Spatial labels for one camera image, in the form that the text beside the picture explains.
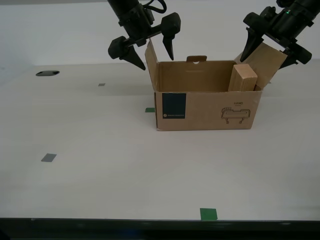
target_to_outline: gray tape marker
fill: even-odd
[[[47,153],[47,154],[44,156],[44,158],[42,158],[41,162],[52,163],[52,161],[55,159],[56,156],[57,156],[57,154]]]

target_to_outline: robotic arm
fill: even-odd
[[[163,9],[151,6],[155,0],[147,4],[140,4],[138,0],[108,0],[113,11],[119,18],[119,25],[124,27],[129,38],[124,36],[113,40],[108,53],[112,59],[119,58],[145,70],[146,67],[137,55],[134,45],[145,45],[147,39],[163,34],[163,44],[174,59],[172,40],[180,32],[181,20],[174,12],[162,19],[160,25],[152,27],[154,17],[152,11],[164,14],[167,10],[165,0],[157,0]],[[244,23],[249,27],[248,39],[240,61],[245,61],[255,49],[264,41],[263,35],[268,36],[285,48],[283,53],[288,55],[281,66],[285,68],[297,61],[307,64],[312,54],[297,44],[296,37],[306,28],[311,27],[313,20],[320,13],[320,0],[277,0],[278,6],[284,8],[276,13],[276,8],[268,6],[260,15],[252,12],[248,14]]]
[[[147,39],[160,33],[163,35],[163,44],[170,58],[174,59],[172,41],[180,32],[181,20],[174,12],[162,19],[160,25],[151,27],[154,22],[152,11],[164,14],[167,11],[165,0],[158,0],[163,9],[151,6],[155,0],[142,5],[138,0],[108,0],[114,13],[119,18],[119,25],[124,27],[129,38],[118,37],[111,42],[108,53],[112,59],[119,58],[137,67],[146,70],[146,67],[135,51],[134,45],[141,47],[147,43]]]
[[[285,68],[297,61],[307,64],[312,54],[297,44],[296,37],[306,28],[311,27],[313,20],[320,13],[320,0],[277,0],[278,6],[284,8],[279,14],[276,8],[268,6],[260,15],[252,12],[246,16],[244,23],[249,26],[248,39],[243,51],[241,62],[246,60],[264,41],[267,35],[285,48],[288,55],[281,66]]]

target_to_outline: box handle cutout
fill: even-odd
[[[207,56],[188,56],[186,58],[187,62],[193,62],[194,64],[198,64],[200,62],[205,62],[207,61]]]

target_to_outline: white wall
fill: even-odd
[[[178,12],[182,20],[181,33],[173,46],[176,60],[185,60],[188,55],[208,55],[211,60],[233,59],[246,43],[244,17],[276,5],[276,0],[166,2],[166,14]],[[156,24],[163,16],[155,14]],[[4,65],[11,66],[24,62],[31,65],[113,63],[108,55],[110,42],[121,35],[127,36],[106,2],[1,5],[0,22],[1,64],[7,59]],[[319,30],[320,17],[299,38],[318,59]],[[154,42],[159,60],[168,61],[162,37],[155,37]],[[144,50],[145,46],[138,50],[141,57]]]

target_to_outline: navy blue label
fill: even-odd
[[[186,93],[162,93],[162,117],[164,119],[185,119],[186,99]]]

